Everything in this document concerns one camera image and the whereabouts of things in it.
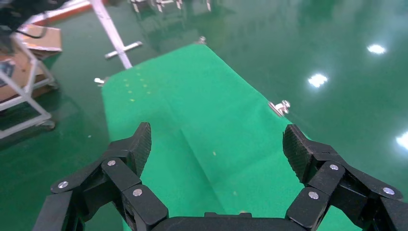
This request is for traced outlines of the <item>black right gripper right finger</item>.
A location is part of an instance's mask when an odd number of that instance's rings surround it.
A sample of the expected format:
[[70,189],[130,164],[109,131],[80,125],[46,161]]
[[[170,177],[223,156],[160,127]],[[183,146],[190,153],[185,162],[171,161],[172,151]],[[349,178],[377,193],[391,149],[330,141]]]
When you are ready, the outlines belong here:
[[408,205],[402,193],[350,166],[330,145],[308,139],[289,124],[283,153],[304,188],[285,217],[306,231],[315,231],[331,206],[363,231],[405,231]]

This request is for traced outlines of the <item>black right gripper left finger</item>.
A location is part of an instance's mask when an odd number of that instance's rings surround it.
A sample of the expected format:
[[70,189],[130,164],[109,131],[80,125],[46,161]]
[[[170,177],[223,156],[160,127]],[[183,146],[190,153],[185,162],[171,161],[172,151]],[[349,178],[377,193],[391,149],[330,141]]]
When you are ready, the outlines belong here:
[[95,162],[51,186],[34,230],[82,231],[99,208],[112,203],[133,231],[151,231],[169,217],[167,207],[142,183],[151,152],[151,126],[114,141]]

